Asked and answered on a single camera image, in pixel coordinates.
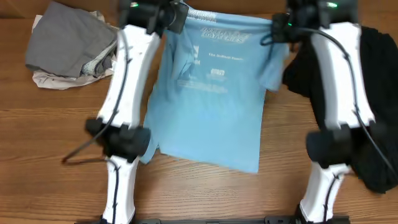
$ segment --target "green light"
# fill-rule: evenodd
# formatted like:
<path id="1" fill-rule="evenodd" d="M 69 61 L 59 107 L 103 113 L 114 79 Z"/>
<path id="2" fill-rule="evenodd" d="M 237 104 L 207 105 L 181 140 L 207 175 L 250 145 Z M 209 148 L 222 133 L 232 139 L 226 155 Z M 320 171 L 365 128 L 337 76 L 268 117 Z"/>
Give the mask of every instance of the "green light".
<path id="1" fill-rule="evenodd" d="M 338 7 L 338 5 L 333 2 L 328 2 L 327 4 L 328 4 L 328 7 Z"/>

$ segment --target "blue t-shirt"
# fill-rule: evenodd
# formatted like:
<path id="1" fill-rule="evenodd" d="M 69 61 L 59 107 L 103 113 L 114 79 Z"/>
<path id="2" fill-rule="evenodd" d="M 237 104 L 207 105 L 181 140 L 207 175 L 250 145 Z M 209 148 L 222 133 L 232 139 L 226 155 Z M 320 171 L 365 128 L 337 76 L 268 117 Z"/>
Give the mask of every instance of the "blue t-shirt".
<path id="1" fill-rule="evenodd" d="M 281 84 L 286 44 L 260 45 L 271 21 L 190 9 L 180 35 L 166 32 L 144 126 L 142 161 L 164 154 L 257 172 L 266 90 Z"/>

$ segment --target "black cloth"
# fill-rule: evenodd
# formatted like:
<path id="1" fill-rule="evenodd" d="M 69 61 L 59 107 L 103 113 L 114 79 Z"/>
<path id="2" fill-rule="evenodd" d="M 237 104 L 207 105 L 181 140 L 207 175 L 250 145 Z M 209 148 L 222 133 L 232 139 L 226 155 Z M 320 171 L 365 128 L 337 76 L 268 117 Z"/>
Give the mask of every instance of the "black cloth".
<path id="1" fill-rule="evenodd" d="M 366 95 L 376 122 L 389 128 L 398 126 L 398 48 L 394 40 L 389 34 L 362 27 L 360 54 Z M 323 85 L 317 56 L 309 41 L 303 43 L 295 60 L 286 68 L 284 84 L 290 91 L 310 98 L 318 126 L 325 129 Z M 384 194 L 398 180 L 369 141 L 363 141 L 362 153 L 353 157 L 351 165 L 368 189 Z M 389 131 L 377 140 L 377 145 L 398 170 L 398 133 Z"/>

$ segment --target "folded clothing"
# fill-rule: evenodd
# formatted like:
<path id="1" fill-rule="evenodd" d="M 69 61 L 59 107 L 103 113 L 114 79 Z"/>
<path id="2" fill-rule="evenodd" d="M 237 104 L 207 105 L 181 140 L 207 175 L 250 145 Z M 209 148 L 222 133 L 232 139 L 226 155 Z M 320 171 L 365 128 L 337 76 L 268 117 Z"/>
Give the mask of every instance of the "folded clothing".
<path id="1" fill-rule="evenodd" d="M 377 123 L 398 126 L 398 48 L 388 34 L 362 27 L 361 65 L 366 96 Z M 295 60 L 286 68 L 284 83 L 289 90 L 310 98 L 315 119 L 325 129 L 325 99 L 315 50 L 305 42 Z M 395 170 L 398 170 L 398 133 L 389 133 L 376 141 Z M 351 161 L 353 169 L 366 187 L 386 193 L 398 182 L 368 139 L 363 139 L 361 154 Z"/>
<path id="2" fill-rule="evenodd" d="M 114 29 L 89 12 L 51 2 L 30 37 L 25 64 L 32 71 L 78 78 L 116 38 Z"/>
<path id="3" fill-rule="evenodd" d="M 99 12 L 90 12 L 90 14 L 97 17 L 97 19 L 99 19 L 103 22 L 105 21 L 103 15 Z M 34 31 L 36 25 L 39 23 L 41 18 L 42 18 L 41 15 L 36 15 L 36 18 L 35 18 L 35 21 L 34 21 L 33 27 L 32 27 L 32 32 Z M 112 61 L 113 65 L 110 66 L 109 68 L 106 68 L 106 70 L 103 73 L 96 73 L 95 75 L 84 75 L 84 76 L 81 76 L 78 78 L 70 78 L 70 77 L 56 76 L 56 75 L 44 72 L 42 70 L 36 70 L 33 72 L 32 78 L 33 78 L 33 81 L 36 83 L 36 85 L 39 88 L 49 88 L 49 89 L 54 89 L 54 90 L 66 90 L 71 87 L 88 85 L 97 80 L 100 80 L 102 78 L 113 75 L 114 66 L 116 63 L 116 56 L 115 56 L 115 54 L 107 55 L 107 57 L 110 57 L 110 56 L 112 56 L 112 58 L 110 60 Z"/>
<path id="4" fill-rule="evenodd" d="M 164 154 L 257 172 L 266 90 L 282 81 L 288 46 L 262 47 L 271 21 L 190 9 L 167 43 L 144 126 L 143 162 Z"/>

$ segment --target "t-shirt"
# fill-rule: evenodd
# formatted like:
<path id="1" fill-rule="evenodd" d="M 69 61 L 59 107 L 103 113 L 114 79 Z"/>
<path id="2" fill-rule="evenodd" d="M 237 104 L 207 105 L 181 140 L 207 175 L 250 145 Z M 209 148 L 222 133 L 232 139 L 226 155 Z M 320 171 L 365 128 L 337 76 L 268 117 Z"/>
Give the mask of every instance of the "t-shirt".
<path id="1" fill-rule="evenodd" d="M 286 44 L 260 45 L 271 21 L 190 9 L 180 35 L 167 32 L 144 126 L 148 161 L 164 154 L 257 172 L 266 90 L 282 81 Z"/>
<path id="2" fill-rule="evenodd" d="M 364 87 L 377 123 L 390 129 L 383 138 L 375 139 L 395 170 L 398 170 L 398 48 L 389 34 L 362 27 L 361 65 Z M 309 97 L 320 129 L 325 129 L 325 99 L 317 56 L 310 42 L 300 48 L 295 60 L 286 68 L 284 83 L 289 90 Z M 398 180 L 388 169 L 368 139 L 363 139 L 360 155 L 351 165 L 366 187 L 386 193 Z"/>

